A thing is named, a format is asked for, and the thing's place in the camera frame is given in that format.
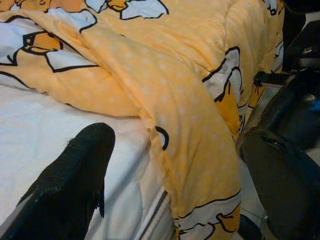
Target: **white sheet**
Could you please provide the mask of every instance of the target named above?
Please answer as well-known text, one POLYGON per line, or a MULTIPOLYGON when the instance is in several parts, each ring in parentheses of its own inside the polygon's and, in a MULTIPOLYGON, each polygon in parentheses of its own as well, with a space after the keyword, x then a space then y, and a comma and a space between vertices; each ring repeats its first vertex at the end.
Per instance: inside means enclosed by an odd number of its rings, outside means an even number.
MULTIPOLYGON (((96 210, 87 240, 134 239, 147 226, 164 192, 149 158, 149 135, 138 118, 83 112, 33 90, 0 85, 0 224, 41 171, 86 126, 115 131, 105 177, 105 219, 96 210)), ((168 210, 162 231, 171 231, 168 210)))

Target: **white fabric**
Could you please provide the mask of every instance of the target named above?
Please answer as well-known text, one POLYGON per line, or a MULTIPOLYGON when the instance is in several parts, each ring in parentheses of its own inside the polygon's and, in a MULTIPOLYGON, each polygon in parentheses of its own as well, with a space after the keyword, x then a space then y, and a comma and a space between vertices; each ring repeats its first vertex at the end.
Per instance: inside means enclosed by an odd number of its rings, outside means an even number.
MULTIPOLYGON (((34 90, 4 85, 0 85, 0 224, 68 141, 99 122, 115 131, 115 147, 105 177, 105 219, 94 212, 86 239, 127 240, 143 232, 140 228, 147 226, 164 189, 150 161, 149 135, 142 122, 80 111, 34 90)), ((172 225, 168 214, 166 222, 172 225)))

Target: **polka dot fabric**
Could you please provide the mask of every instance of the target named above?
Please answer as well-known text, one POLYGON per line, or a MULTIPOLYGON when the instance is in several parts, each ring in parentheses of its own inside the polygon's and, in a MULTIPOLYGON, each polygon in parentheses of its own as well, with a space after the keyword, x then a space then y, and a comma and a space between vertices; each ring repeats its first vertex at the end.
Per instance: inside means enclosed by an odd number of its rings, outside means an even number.
POLYGON ((262 0, 8 1, 0 35, 17 44, 6 52, 0 39, 0 80, 139 116, 179 239, 227 240, 240 215, 239 109, 255 73, 273 67, 282 6, 271 15, 262 0), (19 31, 3 35, 9 28, 19 31))

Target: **yellow comforter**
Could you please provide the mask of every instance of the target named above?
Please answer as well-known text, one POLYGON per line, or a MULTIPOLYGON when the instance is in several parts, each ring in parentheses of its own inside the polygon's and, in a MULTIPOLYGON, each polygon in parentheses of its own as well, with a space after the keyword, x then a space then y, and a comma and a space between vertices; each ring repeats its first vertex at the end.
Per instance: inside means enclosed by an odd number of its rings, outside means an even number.
POLYGON ((2 0, 0 11, 0 83, 140 116, 179 239, 232 236, 234 140, 261 92, 255 73, 281 68, 281 2, 2 0))

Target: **bed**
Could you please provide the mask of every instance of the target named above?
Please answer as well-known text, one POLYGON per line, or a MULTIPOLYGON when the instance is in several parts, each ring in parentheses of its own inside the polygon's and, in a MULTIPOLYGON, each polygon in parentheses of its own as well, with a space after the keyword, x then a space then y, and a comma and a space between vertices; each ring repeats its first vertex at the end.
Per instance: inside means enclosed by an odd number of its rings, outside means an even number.
POLYGON ((102 122, 115 132, 105 217, 94 212, 85 239, 231 238, 234 141, 263 91, 254 75, 281 69, 282 2, 0 4, 0 221, 102 122))

